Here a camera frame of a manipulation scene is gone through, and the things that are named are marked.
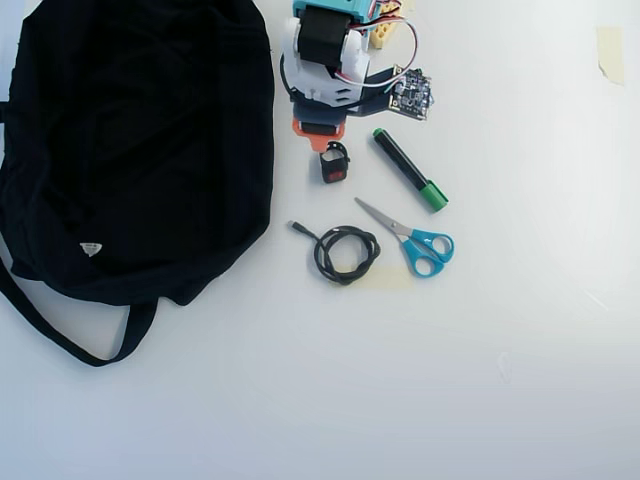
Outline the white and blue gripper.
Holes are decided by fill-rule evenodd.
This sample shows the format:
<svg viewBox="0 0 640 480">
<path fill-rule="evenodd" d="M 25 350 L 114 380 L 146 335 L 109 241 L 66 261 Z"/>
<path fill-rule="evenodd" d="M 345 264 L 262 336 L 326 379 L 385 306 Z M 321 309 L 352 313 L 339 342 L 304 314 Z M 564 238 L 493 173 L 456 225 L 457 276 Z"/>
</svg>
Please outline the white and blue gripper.
<svg viewBox="0 0 640 480">
<path fill-rule="evenodd" d="M 347 115 L 355 113 L 370 100 L 363 93 L 363 87 L 345 84 L 332 76 L 330 68 L 319 63 L 299 60 L 295 56 L 281 55 L 280 75 L 294 105 L 309 110 L 312 114 Z M 340 123 L 332 135 L 310 133 L 305 132 L 302 122 L 294 117 L 292 129 L 298 136 L 310 142 L 314 152 L 324 153 L 330 142 L 337 142 L 343 138 L 345 123 Z"/>
</svg>

